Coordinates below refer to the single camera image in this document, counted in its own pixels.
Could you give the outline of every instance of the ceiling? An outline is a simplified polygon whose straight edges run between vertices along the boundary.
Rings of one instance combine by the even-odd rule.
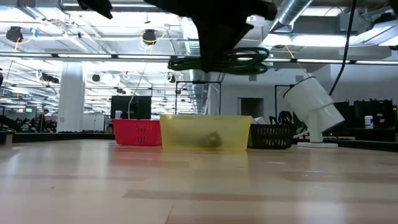
[[[198,40],[195,25],[186,18],[161,12],[156,7],[145,5],[142,1],[117,0],[114,4],[113,19],[109,20],[96,12],[82,11],[75,0],[58,1],[36,0],[35,5],[16,7],[15,0],[5,0],[0,6],[0,52],[35,52],[46,54],[118,54],[118,55],[192,55],[198,53]],[[340,59],[342,46],[316,47],[306,44],[308,40],[298,39],[317,35],[319,42],[328,42],[323,38],[333,35],[344,38],[342,24],[347,23],[347,11],[351,1],[317,0],[304,10],[295,22],[294,30],[289,34],[269,35],[272,21],[259,16],[251,16],[248,23],[255,28],[240,41],[237,47],[265,46],[273,57],[291,58],[291,53],[299,58]],[[355,36],[371,29],[369,20],[375,20],[380,13],[389,10],[387,1],[361,1],[355,19]],[[11,26],[22,28],[24,39],[16,44],[6,39]],[[157,37],[155,45],[143,44],[142,34],[153,29]],[[278,48],[275,45],[287,45]],[[388,47],[378,44],[366,44],[358,39],[350,48],[349,58],[382,60],[391,56]],[[0,68],[5,77],[0,105],[12,108],[15,105],[37,105],[49,108],[56,113],[59,97],[59,85],[38,78],[38,71],[62,81],[61,60],[28,60],[24,58],[0,57]],[[204,78],[203,73],[175,72],[167,68],[167,62],[147,62],[145,59],[134,62],[109,62],[104,60],[84,60],[87,73],[86,113],[109,113],[110,98],[120,95],[116,88],[123,89],[127,95],[134,93],[139,84],[137,95],[152,95],[152,111],[155,114],[173,113],[175,109],[175,84],[170,83],[167,75],[173,75],[176,81],[192,81]],[[302,67],[312,72],[322,65]],[[289,69],[298,69],[296,63],[270,64],[271,73]],[[101,81],[94,82],[92,76],[100,75]],[[258,78],[255,85],[278,82],[278,76],[270,74]],[[207,76],[207,80],[221,80],[219,74]],[[227,75],[222,79],[225,85],[248,82],[248,77]],[[203,113],[207,96],[206,85],[187,84],[178,96],[179,113]]]

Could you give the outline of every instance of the black monitor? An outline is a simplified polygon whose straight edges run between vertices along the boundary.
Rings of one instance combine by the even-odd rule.
[[[128,119],[128,108],[132,96],[112,96],[111,119],[115,117],[115,111],[122,111],[122,119]],[[150,119],[151,96],[135,96],[130,104],[130,119]]]

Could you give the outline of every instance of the exposed duct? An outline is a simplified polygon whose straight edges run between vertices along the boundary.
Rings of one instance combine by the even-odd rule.
[[[292,32],[293,24],[313,0],[284,0],[271,32]]]

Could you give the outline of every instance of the white pillar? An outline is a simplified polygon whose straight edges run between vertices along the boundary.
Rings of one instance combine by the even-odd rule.
[[[62,67],[57,132],[81,131],[85,105],[86,75],[83,63],[64,62]]]

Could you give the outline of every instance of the translucent yellow container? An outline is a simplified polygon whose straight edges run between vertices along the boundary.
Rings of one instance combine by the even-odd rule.
[[[250,116],[160,116],[162,145],[166,150],[245,151]]]

